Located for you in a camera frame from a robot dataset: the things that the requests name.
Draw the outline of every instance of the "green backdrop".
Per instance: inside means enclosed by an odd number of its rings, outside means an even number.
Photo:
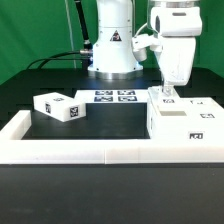
[[[95,0],[83,0],[92,43],[97,40]],[[82,48],[82,36],[73,0],[68,0],[74,48]],[[136,1],[136,28],[147,19],[147,0]],[[201,0],[203,33],[197,38],[194,66],[209,68],[224,77],[224,1]],[[40,58],[70,51],[70,35],[64,0],[0,0],[0,84]],[[155,67],[154,56],[143,63]],[[72,62],[52,62],[49,67],[73,67]]]

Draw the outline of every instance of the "black surface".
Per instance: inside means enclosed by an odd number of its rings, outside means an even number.
[[[0,86],[0,129],[21,109],[32,110],[32,127],[24,139],[144,139],[146,104],[87,104],[87,116],[60,122],[33,110],[33,96],[59,92],[74,97],[77,90],[147,89],[159,85],[157,69],[145,69],[131,80],[89,78],[83,70],[25,70]],[[177,87],[182,97],[213,97],[224,105],[224,80],[207,69],[194,69],[185,87]]]
[[[22,71],[0,86],[0,125],[3,127],[18,110],[32,109],[33,95],[57,91],[73,97],[77,89],[146,89],[159,84],[157,70],[116,82],[90,79],[81,70]],[[180,96],[211,96],[223,106],[223,86],[223,79],[213,72],[194,69],[188,85],[176,89]],[[132,113],[124,106],[115,106],[120,118],[113,124],[107,122],[108,114],[114,119],[117,116],[110,113],[112,106],[88,105],[92,116],[76,122],[76,127],[85,130],[82,136],[78,132],[71,136],[69,123],[61,127],[60,122],[32,112],[36,126],[32,138],[145,137],[145,104],[127,104]],[[120,122],[123,125],[129,119],[134,120],[131,125],[138,126],[137,130],[121,130]],[[40,136],[46,124],[53,128],[47,127],[47,134]],[[54,131],[55,125],[63,131]],[[224,164],[1,165],[0,223],[223,224],[223,189]]]

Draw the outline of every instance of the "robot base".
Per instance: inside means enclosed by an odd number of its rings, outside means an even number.
[[[109,73],[109,72],[97,72],[97,71],[88,71],[90,77],[99,78],[99,79],[107,79],[107,80],[127,80],[134,79],[142,76],[142,70],[135,70],[132,72],[126,73]]]

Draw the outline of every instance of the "warning label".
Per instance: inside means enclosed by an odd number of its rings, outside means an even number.
[[[114,32],[113,36],[111,37],[110,41],[122,41],[120,34],[117,32],[117,30]]]

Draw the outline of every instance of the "label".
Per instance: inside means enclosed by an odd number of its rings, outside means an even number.
[[[55,98],[53,100],[56,101],[56,102],[60,102],[60,101],[63,101],[64,99],[63,98]]]
[[[195,133],[190,133],[189,134],[189,139],[203,139],[204,138],[204,133],[203,132],[195,132]]]
[[[79,107],[71,107],[70,117],[78,117],[78,116],[79,116]]]
[[[45,103],[45,110],[47,113],[51,113],[51,105],[49,103]]]
[[[137,101],[137,97],[136,96],[119,96],[118,100],[122,102]]]
[[[113,95],[112,90],[98,90],[95,92],[95,95]]]
[[[96,96],[94,102],[113,102],[112,96]]]
[[[119,90],[117,93],[118,95],[135,95],[134,90]]]
[[[113,36],[111,37],[110,41],[122,41],[120,34],[118,33],[118,31],[116,30],[113,34]]]
[[[208,118],[215,118],[213,114],[200,114],[202,118],[208,119]]]
[[[198,101],[198,100],[191,100],[191,103],[196,105],[204,105],[203,101]]]
[[[163,103],[175,103],[173,99],[163,99]]]

